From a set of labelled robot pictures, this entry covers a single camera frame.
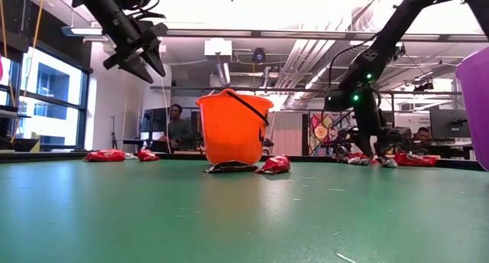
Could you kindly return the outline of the dark computer monitor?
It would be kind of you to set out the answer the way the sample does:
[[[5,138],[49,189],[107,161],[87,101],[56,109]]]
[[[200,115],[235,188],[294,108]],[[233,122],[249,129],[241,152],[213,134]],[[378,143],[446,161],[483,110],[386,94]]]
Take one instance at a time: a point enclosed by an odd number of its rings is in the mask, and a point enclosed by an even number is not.
[[[470,138],[468,119],[465,110],[429,110],[431,132],[434,138]]]
[[[141,132],[165,132],[168,108],[146,109],[141,122]]]

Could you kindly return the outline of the black horizontal rig rail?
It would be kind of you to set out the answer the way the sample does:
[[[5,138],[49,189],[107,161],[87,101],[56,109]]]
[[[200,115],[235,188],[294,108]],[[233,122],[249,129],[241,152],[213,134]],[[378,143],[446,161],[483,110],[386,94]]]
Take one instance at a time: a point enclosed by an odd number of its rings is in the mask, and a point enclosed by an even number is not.
[[[277,93],[326,93],[324,89],[300,89],[300,88],[253,88],[253,87],[206,87],[206,86],[150,86],[152,90],[188,90],[188,91],[200,91],[204,92],[207,90],[224,90],[233,89],[234,91],[246,91],[246,92],[277,92]],[[435,95],[435,96],[461,96],[463,92],[435,92],[435,91],[396,91],[396,90],[381,90],[380,94],[389,95]]]

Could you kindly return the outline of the person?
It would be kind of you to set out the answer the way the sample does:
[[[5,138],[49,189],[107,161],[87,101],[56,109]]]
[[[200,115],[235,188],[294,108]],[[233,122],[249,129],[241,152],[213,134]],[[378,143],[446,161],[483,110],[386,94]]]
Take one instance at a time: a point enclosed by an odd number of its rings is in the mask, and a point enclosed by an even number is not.
[[[432,140],[431,132],[427,127],[418,128],[417,132],[413,134],[414,144],[428,144]]]
[[[179,104],[170,107],[168,136],[174,148],[190,149],[193,132],[188,120],[182,118],[183,109]]]

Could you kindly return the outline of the white ceiling box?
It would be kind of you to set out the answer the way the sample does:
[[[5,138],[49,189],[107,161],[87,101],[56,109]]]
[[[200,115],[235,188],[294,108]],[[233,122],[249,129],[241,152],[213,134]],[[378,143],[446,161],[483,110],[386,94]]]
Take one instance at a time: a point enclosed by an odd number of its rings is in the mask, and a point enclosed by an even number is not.
[[[206,56],[231,56],[232,41],[220,37],[214,37],[204,41],[204,54]]]

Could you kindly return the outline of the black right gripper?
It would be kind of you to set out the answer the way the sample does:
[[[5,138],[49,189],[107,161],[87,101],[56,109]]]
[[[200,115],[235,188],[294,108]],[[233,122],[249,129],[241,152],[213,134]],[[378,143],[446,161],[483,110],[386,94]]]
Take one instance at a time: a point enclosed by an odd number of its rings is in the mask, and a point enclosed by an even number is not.
[[[387,136],[381,135],[385,128],[385,122],[381,110],[375,99],[376,92],[371,87],[358,89],[353,95],[353,107],[359,135],[358,147],[368,158],[374,156],[370,138],[377,136],[374,150],[378,157],[385,157],[387,153]]]

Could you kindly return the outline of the large glass window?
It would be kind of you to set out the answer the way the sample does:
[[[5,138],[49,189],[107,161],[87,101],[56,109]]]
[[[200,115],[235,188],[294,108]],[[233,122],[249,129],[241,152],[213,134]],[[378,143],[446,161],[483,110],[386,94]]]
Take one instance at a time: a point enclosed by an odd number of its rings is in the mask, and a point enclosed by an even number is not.
[[[29,47],[0,49],[0,145],[34,139],[42,151],[84,148],[89,72]]]

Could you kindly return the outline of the purple halloween bucket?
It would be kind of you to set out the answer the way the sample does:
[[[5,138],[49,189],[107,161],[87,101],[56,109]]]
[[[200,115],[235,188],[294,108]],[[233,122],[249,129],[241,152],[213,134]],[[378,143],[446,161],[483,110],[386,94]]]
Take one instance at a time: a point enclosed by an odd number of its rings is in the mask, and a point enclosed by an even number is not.
[[[475,157],[489,172],[489,47],[466,57],[456,68],[465,101]]]

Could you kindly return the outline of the grey overhead beam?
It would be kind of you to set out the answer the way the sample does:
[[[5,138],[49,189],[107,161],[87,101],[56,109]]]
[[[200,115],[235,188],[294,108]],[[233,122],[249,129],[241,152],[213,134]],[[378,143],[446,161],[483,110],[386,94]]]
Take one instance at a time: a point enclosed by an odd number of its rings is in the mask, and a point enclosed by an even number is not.
[[[307,40],[341,40],[366,41],[374,36],[372,32],[357,31],[266,31],[237,29],[169,29],[163,30],[168,37],[231,37],[231,38],[272,38],[272,39],[307,39]],[[404,34],[401,41],[406,42],[442,42],[442,43],[483,43],[487,42],[485,34]]]

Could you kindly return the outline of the black table frame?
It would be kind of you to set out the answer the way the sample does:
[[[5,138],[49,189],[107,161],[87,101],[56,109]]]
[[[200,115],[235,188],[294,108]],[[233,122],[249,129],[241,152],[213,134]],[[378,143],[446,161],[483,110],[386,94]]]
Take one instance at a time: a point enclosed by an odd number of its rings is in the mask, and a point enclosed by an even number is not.
[[[12,164],[23,162],[39,162],[39,161],[68,161],[82,160],[88,154],[87,151],[71,151],[71,152],[14,152],[0,153],[0,164]],[[160,159],[169,160],[185,160],[185,161],[204,161],[204,154],[163,154],[157,153]],[[296,162],[325,162],[336,163],[337,160],[332,157],[313,157],[313,156],[289,156],[292,163]],[[438,159],[435,167],[451,168],[460,170],[477,170],[484,171],[484,168],[477,162],[472,160],[456,160],[456,159]]]

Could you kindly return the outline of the silver ceiling ducts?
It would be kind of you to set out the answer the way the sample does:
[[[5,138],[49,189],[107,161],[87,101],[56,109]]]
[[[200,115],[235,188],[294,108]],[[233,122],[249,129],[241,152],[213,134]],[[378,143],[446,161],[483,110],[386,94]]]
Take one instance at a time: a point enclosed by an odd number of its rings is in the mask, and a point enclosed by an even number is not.
[[[317,0],[308,1],[302,9],[305,31],[366,31],[380,30],[374,24],[374,13],[382,3],[391,0]],[[304,79],[310,81],[308,73],[321,71],[333,56],[333,49],[346,46],[334,40],[299,39],[280,70],[275,83],[277,88],[294,88]]]

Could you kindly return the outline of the orange halloween bucket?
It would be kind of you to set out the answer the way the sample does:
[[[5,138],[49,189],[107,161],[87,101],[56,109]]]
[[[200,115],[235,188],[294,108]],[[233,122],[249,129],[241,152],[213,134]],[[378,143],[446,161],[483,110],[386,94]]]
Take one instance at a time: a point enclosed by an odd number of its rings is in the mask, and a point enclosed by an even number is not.
[[[267,115],[274,104],[263,97],[233,89],[202,96],[200,109],[206,158],[212,164],[237,161],[256,164],[262,155]]]

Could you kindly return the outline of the colourful patterned quilt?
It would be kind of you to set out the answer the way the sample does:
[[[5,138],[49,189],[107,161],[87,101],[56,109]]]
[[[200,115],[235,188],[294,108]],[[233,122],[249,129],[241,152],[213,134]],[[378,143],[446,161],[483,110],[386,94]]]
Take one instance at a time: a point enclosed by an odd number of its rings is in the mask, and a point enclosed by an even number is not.
[[[350,116],[341,122],[340,114],[336,112],[311,112],[309,114],[308,145],[309,156],[325,157],[332,156],[334,148],[329,145],[337,137],[340,129],[350,128],[356,125],[356,121]]]

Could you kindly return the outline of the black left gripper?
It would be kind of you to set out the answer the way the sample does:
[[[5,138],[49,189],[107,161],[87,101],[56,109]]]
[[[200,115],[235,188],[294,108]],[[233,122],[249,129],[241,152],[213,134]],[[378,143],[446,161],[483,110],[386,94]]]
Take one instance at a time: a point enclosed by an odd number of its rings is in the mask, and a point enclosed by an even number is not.
[[[116,45],[115,55],[104,61],[107,69],[118,65],[147,83],[154,80],[141,60],[160,76],[166,76],[160,58],[159,37],[167,26],[154,24],[149,18],[158,14],[145,10],[151,0],[87,0],[87,8]]]

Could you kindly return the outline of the red wrapper candy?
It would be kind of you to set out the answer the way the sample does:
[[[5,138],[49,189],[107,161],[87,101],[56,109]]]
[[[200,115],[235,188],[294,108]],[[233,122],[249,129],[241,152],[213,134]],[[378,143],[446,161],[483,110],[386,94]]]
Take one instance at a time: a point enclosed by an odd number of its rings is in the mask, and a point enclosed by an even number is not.
[[[268,158],[264,165],[256,170],[257,174],[284,174],[290,171],[290,159],[285,155]]]
[[[158,161],[160,158],[150,150],[140,150],[137,153],[138,159],[141,162],[146,162],[146,161]]]
[[[88,162],[118,162],[125,160],[125,152],[117,149],[90,151],[85,156]]]
[[[413,153],[397,153],[394,155],[393,159],[400,166],[411,167],[434,167],[438,160],[438,158],[434,156]]]
[[[348,154],[347,163],[353,165],[362,165],[362,166],[380,165],[380,162],[376,158],[368,157],[366,154],[360,152]]]

